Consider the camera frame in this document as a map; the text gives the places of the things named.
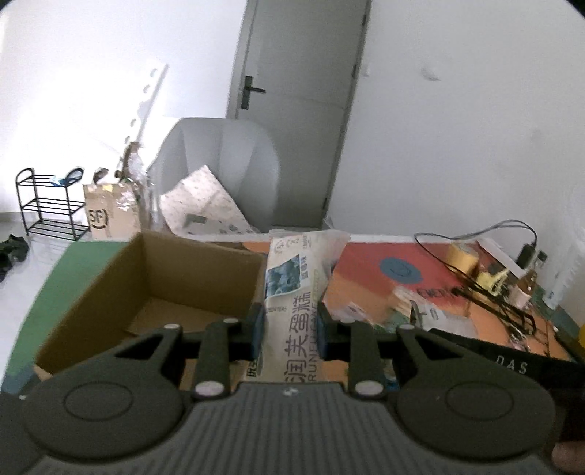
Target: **door frame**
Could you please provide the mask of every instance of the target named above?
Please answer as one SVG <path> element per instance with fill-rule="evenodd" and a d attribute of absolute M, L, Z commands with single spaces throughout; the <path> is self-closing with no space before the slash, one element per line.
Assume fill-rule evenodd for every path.
<path fill-rule="evenodd" d="M 247 0 L 246 9 L 242 19 L 242 29 L 240 31 L 240 38 L 238 40 L 238 47 L 236 49 L 236 57 L 233 64 L 232 83 L 229 91 L 228 109 L 226 111 L 226 117 L 228 119 L 237 119 L 238 111 L 240 109 L 240 103 L 242 101 L 242 89 L 244 86 L 244 68 L 248 56 L 248 50 L 250 47 L 250 39 L 252 36 L 252 28 L 254 26 L 254 19 L 256 18 L 256 12 L 258 9 L 259 0 Z M 345 133 L 347 131 L 347 123 L 349 122 L 349 116 L 352 111 L 353 99 L 355 97 L 357 80 L 360 76 L 360 70 L 362 69 L 362 60 L 364 47 L 366 44 L 366 33 L 370 23 L 371 13 L 371 0 L 367 0 L 366 8 L 362 20 L 362 31 L 360 33 L 360 40 L 357 44 L 356 59 L 354 63 L 354 72 L 352 77 L 352 83 L 347 95 L 347 103 L 345 106 L 345 113 L 343 116 L 343 122 L 341 130 L 339 132 L 339 139 L 337 147 L 335 149 L 335 156 L 333 158 L 333 164 L 331 167 L 331 173 L 329 175 L 327 192 L 325 200 L 321 205 L 321 227 L 325 224 L 325 218 L 329 208 L 329 199 L 333 192 L 333 186 L 335 185 L 335 178 L 337 176 L 337 170 L 339 168 L 339 160 L 343 152 L 343 145 L 345 144 Z"/>
<path fill-rule="evenodd" d="M 244 67 L 250 48 L 252 26 L 254 26 L 257 8 L 258 0 L 247 0 L 236 57 L 233 62 L 232 84 L 229 90 L 228 110 L 226 111 L 226 118 L 228 119 L 238 118 L 238 111 L 242 102 L 242 89 L 244 87 Z"/>

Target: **cardboard box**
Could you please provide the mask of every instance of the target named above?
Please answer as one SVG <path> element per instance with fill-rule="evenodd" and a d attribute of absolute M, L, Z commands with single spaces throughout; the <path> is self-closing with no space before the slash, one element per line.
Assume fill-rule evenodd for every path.
<path fill-rule="evenodd" d="M 36 364 L 55 374 L 167 323 L 189 332 L 244 318 L 263 301 L 265 269 L 266 258 L 247 250 L 139 233 L 64 315 Z"/>
<path fill-rule="evenodd" d="M 135 185 L 83 185 L 85 213 L 94 239 L 129 239 L 144 227 L 146 211 Z"/>

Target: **blue circle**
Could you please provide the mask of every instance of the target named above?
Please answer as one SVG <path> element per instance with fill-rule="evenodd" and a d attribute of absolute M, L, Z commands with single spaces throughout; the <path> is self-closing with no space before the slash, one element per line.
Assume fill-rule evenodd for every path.
<path fill-rule="evenodd" d="M 397 257 L 386 257 L 380 262 L 380 270 L 386 277 L 400 284 L 418 284 L 422 281 L 422 274 L 410 262 Z"/>

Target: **metal shelf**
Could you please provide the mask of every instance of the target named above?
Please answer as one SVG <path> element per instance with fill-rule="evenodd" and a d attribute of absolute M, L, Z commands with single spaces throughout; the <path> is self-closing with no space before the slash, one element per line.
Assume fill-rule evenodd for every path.
<path fill-rule="evenodd" d="M 31 227 L 27 228 L 27 233 L 50 236 L 51 238 L 67 239 L 77 241 L 81 239 L 88 231 L 89 226 L 80 223 L 71 223 L 65 221 L 55 221 L 53 219 L 44 219 L 36 221 Z"/>
<path fill-rule="evenodd" d="M 26 171 L 26 170 L 32 170 L 32 168 L 26 168 L 22 171 Z M 52 177 L 53 177 L 53 175 L 37 175 L 34 172 L 31 172 L 31 175 L 29 175 L 28 177 L 26 177 L 20 181 L 17 181 L 16 186 L 19 186 L 19 187 L 69 188 L 71 185 L 74 185 L 75 183 L 81 181 L 81 178 L 78 178 L 77 180 L 70 181 L 67 185 L 58 186 L 58 185 L 54 185 L 53 183 L 51 183 Z"/>
<path fill-rule="evenodd" d="M 37 175 L 33 168 L 25 168 L 16 175 L 16 195 L 18 196 L 22 223 L 25 226 L 27 236 L 30 234 L 40 234 L 52 238 L 58 237 L 60 239 L 77 241 L 89 231 L 89 226 L 83 226 L 82 224 L 73 221 L 73 215 L 83 209 L 85 203 L 83 201 L 69 199 L 68 188 L 81 181 L 81 176 L 76 179 L 72 179 L 72 176 L 75 176 L 75 174 L 79 172 L 83 175 L 83 169 L 81 168 L 71 170 L 65 177 L 67 185 L 62 187 L 54 186 L 50 182 L 52 175 Z M 35 197 L 27 203 L 22 204 L 20 187 L 32 187 Z M 65 199 L 42 198 L 39 196 L 38 188 L 40 187 L 51 187 L 56 190 L 63 190 Z M 39 214 L 38 219 L 30 226 L 26 223 L 25 211 L 34 211 Z M 66 216 L 68 219 L 65 219 L 65 221 L 47 219 L 48 215 Z"/>
<path fill-rule="evenodd" d="M 83 201 L 67 201 L 66 199 L 56 198 L 33 198 L 22 209 L 26 211 L 37 211 L 41 213 L 50 213 L 54 215 L 69 216 L 85 206 Z"/>

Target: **black shoe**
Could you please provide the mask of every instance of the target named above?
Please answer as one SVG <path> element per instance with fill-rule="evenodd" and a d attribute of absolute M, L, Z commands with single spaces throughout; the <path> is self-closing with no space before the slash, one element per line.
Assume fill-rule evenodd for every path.
<path fill-rule="evenodd" d="M 29 244 L 26 242 L 26 239 L 21 236 L 9 235 L 8 242 L 12 246 L 11 257 L 18 262 L 23 262 L 29 254 Z"/>
<path fill-rule="evenodd" d="M 0 243 L 0 253 L 7 254 L 12 261 L 22 262 L 29 253 L 29 245 L 25 238 L 11 234 Z"/>
<path fill-rule="evenodd" d="M 10 269 L 12 269 L 10 257 L 7 253 L 0 251 L 0 282 L 4 280 Z"/>

